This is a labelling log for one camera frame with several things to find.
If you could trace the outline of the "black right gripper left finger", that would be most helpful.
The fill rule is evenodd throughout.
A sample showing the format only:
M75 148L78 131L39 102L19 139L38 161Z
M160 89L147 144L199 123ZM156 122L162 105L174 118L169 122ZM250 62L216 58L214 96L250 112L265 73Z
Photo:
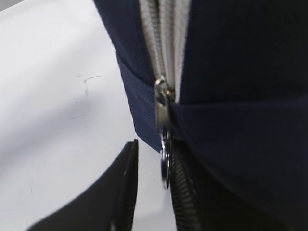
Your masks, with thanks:
M109 168L81 195L30 231L130 231L138 192L139 144L127 142Z

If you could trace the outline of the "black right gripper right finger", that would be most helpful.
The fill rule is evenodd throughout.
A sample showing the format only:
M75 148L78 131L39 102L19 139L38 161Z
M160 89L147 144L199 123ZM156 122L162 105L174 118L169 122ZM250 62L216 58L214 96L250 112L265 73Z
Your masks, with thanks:
M179 231L305 231L308 189L294 162L268 151L197 154L170 148L170 188Z

